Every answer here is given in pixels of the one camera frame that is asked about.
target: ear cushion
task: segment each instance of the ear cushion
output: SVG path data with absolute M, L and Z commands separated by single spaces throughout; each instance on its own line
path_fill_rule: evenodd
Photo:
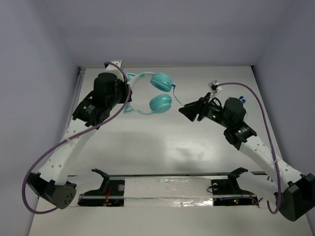
M 150 103 L 150 109 L 154 111 L 154 113 L 164 113 L 167 112 L 171 108 L 172 98 L 168 94 L 161 94 L 153 98 Z
M 152 76 L 150 82 L 163 92 L 170 92 L 172 89 L 172 78 L 162 72 Z

